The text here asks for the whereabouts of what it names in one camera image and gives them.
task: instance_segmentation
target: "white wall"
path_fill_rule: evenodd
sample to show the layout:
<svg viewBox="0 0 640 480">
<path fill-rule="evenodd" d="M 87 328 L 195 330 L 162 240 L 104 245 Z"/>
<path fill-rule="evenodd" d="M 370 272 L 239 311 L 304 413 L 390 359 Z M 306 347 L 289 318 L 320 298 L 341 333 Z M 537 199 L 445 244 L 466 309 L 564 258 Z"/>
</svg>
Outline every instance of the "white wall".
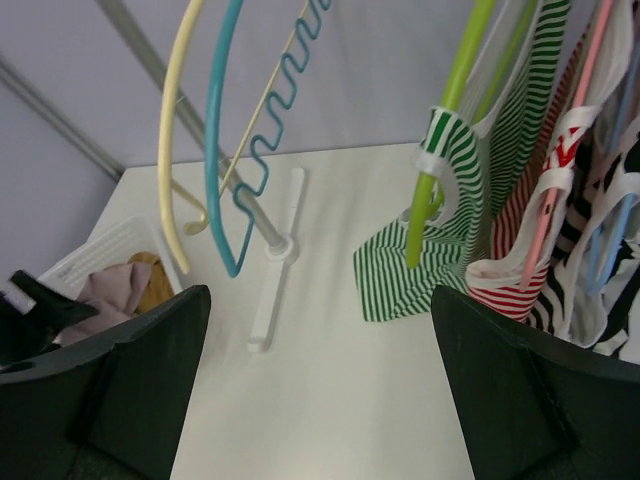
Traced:
<svg viewBox="0 0 640 480">
<path fill-rule="evenodd" d="M 84 243 L 114 182 L 0 84 L 0 283 Z"/>
<path fill-rule="evenodd" d="M 168 58 L 188 0 L 127 0 Z M 576 25 L 594 0 L 575 0 Z M 204 112 L 209 65 L 227 0 L 209 0 L 184 87 Z M 437 103 L 473 0 L 333 0 L 281 151 L 418 141 Z M 229 63 L 222 146 L 233 150 L 302 0 L 245 0 Z M 0 51 L 127 165 L 155 161 L 160 94 L 92 0 L 2 0 Z M 272 129 L 268 122 L 265 132 Z M 180 127 L 176 158 L 200 152 Z"/>
</svg>

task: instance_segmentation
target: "white base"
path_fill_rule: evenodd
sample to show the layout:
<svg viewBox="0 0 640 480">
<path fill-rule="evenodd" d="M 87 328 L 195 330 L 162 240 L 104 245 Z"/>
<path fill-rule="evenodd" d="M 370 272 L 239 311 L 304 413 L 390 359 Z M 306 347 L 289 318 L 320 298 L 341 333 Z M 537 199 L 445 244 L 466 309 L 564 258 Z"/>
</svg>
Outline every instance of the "white base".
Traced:
<svg viewBox="0 0 640 480">
<path fill-rule="evenodd" d="M 265 249 L 265 254 L 269 259 L 267 277 L 262 287 L 262 293 L 258 301 L 258 312 L 256 313 L 253 330 L 251 330 L 247 345 L 247 348 L 252 353 L 264 353 L 271 346 L 287 270 L 289 265 L 295 262 L 298 257 L 298 249 L 293 240 L 293 231 L 298 219 L 304 180 L 305 174 L 302 168 L 294 168 L 291 171 L 289 198 L 285 212 L 285 228 L 282 232 L 287 240 L 287 248 L 280 254 L 271 253 L 268 247 Z"/>
</svg>

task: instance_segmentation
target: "metal rod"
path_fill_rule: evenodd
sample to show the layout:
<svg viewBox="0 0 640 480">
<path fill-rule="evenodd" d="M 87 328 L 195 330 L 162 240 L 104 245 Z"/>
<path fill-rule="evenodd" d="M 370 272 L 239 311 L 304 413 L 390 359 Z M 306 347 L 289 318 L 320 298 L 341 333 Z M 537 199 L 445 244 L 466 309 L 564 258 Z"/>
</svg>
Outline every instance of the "metal rod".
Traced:
<svg viewBox="0 0 640 480">
<path fill-rule="evenodd" d="M 149 77 L 151 77 L 153 83 L 162 91 L 167 67 L 127 7 L 121 0 L 96 1 L 111 22 L 111 25 L 113 25 L 120 34 L 120 37 L 122 37 L 131 52 L 138 59 L 138 62 L 144 67 Z M 182 90 L 179 91 L 178 98 L 176 116 L 196 144 L 204 150 L 204 122 Z M 224 177 L 229 170 L 230 162 L 220 147 L 218 147 L 218 151 L 220 152 L 219 173 L 220 177 Z M 238 172 L 233 171 L 229 181 L 229 188 L 233 190 L 241 182 L 242 178 Z M 262 234 L 267 244 L 272 248 L 281 248 L 286 245 L 285 239 L 273 226 L 256 199 L 244 190 L 240 191 L 239 196 L 242 203 L 253 213 L 256 228 Z"/>
<path fill-rule="evenodd" d="M 109 177 L 116 182 L 120 179 L 124 167 L 74 125 L 1 55 L 0 82 Z"/>
</svg>

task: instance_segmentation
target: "white basket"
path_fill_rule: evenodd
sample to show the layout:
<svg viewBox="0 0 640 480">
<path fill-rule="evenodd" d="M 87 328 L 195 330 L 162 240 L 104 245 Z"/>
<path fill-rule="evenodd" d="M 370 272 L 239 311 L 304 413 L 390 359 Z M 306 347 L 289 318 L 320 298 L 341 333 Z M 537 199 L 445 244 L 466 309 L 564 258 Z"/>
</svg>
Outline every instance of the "white basket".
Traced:
<svg viewBox="0 0 640 480">
<path fill-rule="evenodd" d="M 116 225 L 101 237 L 67 255 L 39 280 L 49 288 L 75 300 L 89 274 L 119 263 L 126 263 L 138 252 L 151 252 L 160 257 L 174 294 L 182 291 L 171 257 L 151 222 L 135 215 Z"/>
</svg>

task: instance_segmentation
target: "blue hanger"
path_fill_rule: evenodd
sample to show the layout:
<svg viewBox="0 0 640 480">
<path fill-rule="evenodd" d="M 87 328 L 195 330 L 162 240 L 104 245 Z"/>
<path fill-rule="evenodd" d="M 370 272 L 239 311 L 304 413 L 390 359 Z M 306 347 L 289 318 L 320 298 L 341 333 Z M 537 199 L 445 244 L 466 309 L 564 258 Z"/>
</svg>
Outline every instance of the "blue hanger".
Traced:
<svg viewBox="0 0 640 480">
<path fill-rule="evenodd" d="M 620 142 L 620 136 L 622 135 L 622 129 L 624 127 L 624 121 L 627 118 L 627 111 L 629 110 L 631 99 L 634 93 L 634 85 L 636 82 L 636 75 L 638 73 L 638 66 L 640 65 L 640 39 L 636 39 L 636 44 L 633 50 L 633 57 L 631 64 L 629 65 L 629 71 L 627 72 L 627 80 L 624 87 L 624 93 L 622 95 L 622 101 L 618 109 L 618 115 L 614 123 L 613 132 L 607 153 L 611 154 L 615 148 L 617 148 Z M 591 235 L 591 251 L 589 255 L 589 266 L 587 268 L 587 295 L 592 296 L 598 293 L 606 285 L 613 266 L 615 265 L 616 256 L 618 255 L 618 248 L 622 242 L 622 237 L 629 221 L 631 214 L 631 208 L 636 203 L 637 197 L 635 194 L 630 193 L 622 199 L 622 205 L 620 213 L 616 220 L 613 235 L 610 239 L 609 245 L 607 245 L 607 258 L 604 262 L 600 276 L 596 278 L 596 269 L 600 252 L 602 251 L 602 225 L 598 225 Z"/>
<path fill-rule="evenodd" d="M 320 28 L 322 27 L 322 18 L 320 17 L 320 12 L 316 4 L 319 4 L 323 11 L 327 11 L 331 6 L 331 0 L 307 0 L 315 18 L 315 26 L 314 28 L 311 28 L 307 21 L 302 18 L 298 18 L 296 20 L 295 26 L 296 38 L 302 48 L 304 59 L 302 62 L 299 62 L 289 52 L 283 53 L 280 59 L 280 71 L 291 86 L 289 99 L 285 100 L 279 93 L 271 90 L 265 100 L 267 111 L 277 126 L 278 132 L 276 134 L 276 138 L 273 142 L 270 142 L 263 135 L 254 135 L 250 141 L 251 156 L 258 163 L 260 168 L 262 168 L 262 180 L 260 181 L 260 185 L 257 189 L 244 182 L 239 183 L 233 189 L 233 202 L 240 210 L 247 214 L 247 217 L 249 217 L 249 225 L 247 226 L 240 255 L 236 260 L 233 252 L 231 251 L 231 247 L 229 246 L 229 241 L 224 233 L 224 227 L 222 226 L 218 190 L 219 153 L 217 145 L 220 136 L 220 107 L 222 104 L 222 92 L 224 89 L 224 76 L 227 69 L 227 60 L 229 58 L 233 32 L 235 30 L 236 23 L 238 22 L 243 1 L 244 0 L 231 0 L 229 2 L 229 7 L 227 8 L 227 12 L 222 23 L 222 28 L 218 36 L 218 43 L 216 45 L 216 51 L 213 56 L 213 63 L 211 65 L 207 118 L 205 123 L 204 167 L 205 185 L 207 190 L 207 207 L 209 210 L 209 227 L 216 245 L 218 246 L 218 251 L 220 252 L 224 266 L 231 277 L 235 277 L 240 273 L 240 269 L 242 268 L 247 253 L 247 248 L 249 247 L 249 240 L 251 240 L 253 226 L 255 224 L 255 217 L 253 213 L 242 203 L 238 194 L 241 190 L 245 190 L 249 195 L 259 197 L 264 192 L 267 180 L 269 179 L 269 167 L 262 159 L 261 155 L 256 151 L 256 144 L 260 143 L 264 145 L 271 152 L 274 152 L 280 145 L 280 140 L 284 133 L 284 123 L 278 113 L 274 110 L 273 102 L 275 101 L 276 104 L 284 110 L 289 110 L 293 106 L 293 102 L 298 93 L 298 85 L 289 65 L 291 65 L 298 74 L 305 71 L 307 64 L 309 63 L 309 58 L 311 57 L 311 52 L 307 45 L 307 40 L 304 37 L 306 35 L 311 40 L 315 40 L 318 38 Z"/>
</svg>

